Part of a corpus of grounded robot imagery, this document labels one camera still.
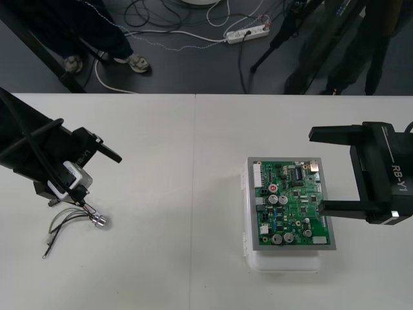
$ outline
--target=shoe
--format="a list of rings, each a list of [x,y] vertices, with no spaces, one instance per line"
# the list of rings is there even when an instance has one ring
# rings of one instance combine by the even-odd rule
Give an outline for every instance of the shoe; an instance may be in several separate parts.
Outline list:
[[[79,55],[73,55],[65,58],[65,70],[70,74],[76,74],[82,71],[83,62]]]
[[[145,73],[149,70],[149,62],[138,54],[132,54],[126,59],[114,58],[117,63],[127,63],[130,68],[137,73]]]
[[[326,89],[319,93],[323,96],[340,96],[341,90],[338,88]]]

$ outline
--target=white tabletop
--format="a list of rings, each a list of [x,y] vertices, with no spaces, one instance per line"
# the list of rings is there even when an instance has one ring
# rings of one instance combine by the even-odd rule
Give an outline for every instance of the white tabletop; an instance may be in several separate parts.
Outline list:
[[[412,309],[412,220],[333,219],[337,251],[318,274],[259,274],[242,257],[239,171],[249,156],[323,160],[328,197],[357,199],[348,147],[313,126],[412,121],[410,98],[20,95],[122,157],[85,167],[112,227],[67,225],[42,260],[53,209],[0,167],[1,309]]]

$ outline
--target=white power strip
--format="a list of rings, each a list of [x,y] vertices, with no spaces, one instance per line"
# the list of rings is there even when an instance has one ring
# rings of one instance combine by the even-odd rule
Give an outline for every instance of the white power strip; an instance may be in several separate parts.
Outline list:
[[[229,44],[234,44],[241,42],[245,36],[245,34],[251,31],[251,34],[245,37],[244,41],[257,39],[258,37],[265,37],[270,33],[269,28],[265,28],[265,25],[259,25],[251,28],[246,28],[238,31],[231,31],[227,33],[227,42]]]

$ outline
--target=pants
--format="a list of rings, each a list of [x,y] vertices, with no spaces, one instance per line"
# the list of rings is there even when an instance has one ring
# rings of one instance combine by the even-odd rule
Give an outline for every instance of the pants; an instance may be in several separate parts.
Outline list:
[[[404,0],[394,35],[400,32],[411,19],[412,9],[413,1]],[[365,65],[372,59],[381,29],[383,29],[384,1],[370,1],[365,11],[366,15],[343,59],[328,76],[327,89],[329,90],[334,88],[344,90],[354,84]]]
[[[87,0],[113,22],[102,0]],[[90,6],[76,0],[6,0],[5,3],[50,50],[66,58],[80,54],[69,31],[89,45],[112,57],[125,59],[132,54],[122,31],[105,21]]]

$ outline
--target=gray floor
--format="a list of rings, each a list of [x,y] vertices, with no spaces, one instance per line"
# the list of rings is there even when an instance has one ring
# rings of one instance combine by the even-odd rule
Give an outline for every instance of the gray floor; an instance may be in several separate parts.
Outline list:
[[[264,12],[276,1],[265,0],[260,12]],[[122,8],[130,3],[129,0],[106,0],[106,5],[113,9],[112,15],[117,24],[126,26],[123,21]],[[259,0],[230,0],[232,13],[250,13],[259,3]],[[147,1],[147,6],[171,20],[174,16],[161,6],[159,0]],[[204,21],[206,10],[193,10],[191,21]],[[222,3],[211,13],[211,17],[226,15],[226,6]],[[227,25],[240,17],[231,17]],[[139,23],[140,19],[135,16],[129,17],[131,22]],[[290,39],[281,48],[275,51],[266,62],[259,68],[252,80],[250,92],[253,94],[282,94],[283,84],[288,75],[297,65],[297,55],[305,38],[311,32],[312,26],[317,20],[314,14],[301,29],[298,38]],[[282,23],[280,17],[272,25],[271,33],[266,38],[249,41],[244,45],[243,71],[245,79],[248,80],[248,69],[256,59],[268,48],[269,42],[277,33]],[[356,31],[357,23],[352,27],[342,42],[337,46],[332,55],[327,59],[318,77],[314,80],[307,94],[317,94],[322,90],[327,81],[328,72],[340,60],[345,47]],[[147,25],[145,29],[162,30]],[[182,28],[199,34],[201,36],[221,39],[226,27],[214,28],[207,23],[197,27]],[[410,23],[402,33],[393,39],[388,51],[385,63],[383,79],[381,80],[377,95],[413,95],[413,41],[411,33],[413,23]],[[11,92],[68,92],[60,84],[49,69],[36,58],[33,53],[16,38],[4,24],[0,23],[0,37],[3,46],[0,49],[0,86]],[[154,35],[144,34],[139,37],[145,38],[153,43],[161,43],[166,47],[180,48],[185,45],[207,46],[209,43],[193,37],[170,34]],[[237,71],[237,57],[239,44],[229,45],[221,43],[207,49],[184,49],[181,52],[167,51],[160,46],[150,45],[145,41],[130,38],[133,49],[146,56],[153,67],[150,76],[140,76],[133,73],[127,66],[117,63],[99,65],[99,73],[105,83],[115,88],[122,88],[132,92],[140,93],[180,93],[180,94],[240,94],[242,93]],[[90,68],[91,60],[86,61],[86,69]],[[83,84],[88,70],[77,78]],[[365,73],[359,81],[352,85],[344,94],[364,94]],[[86,86],[87,92],[105,93],[112,92],[102,87],[94,74]]]

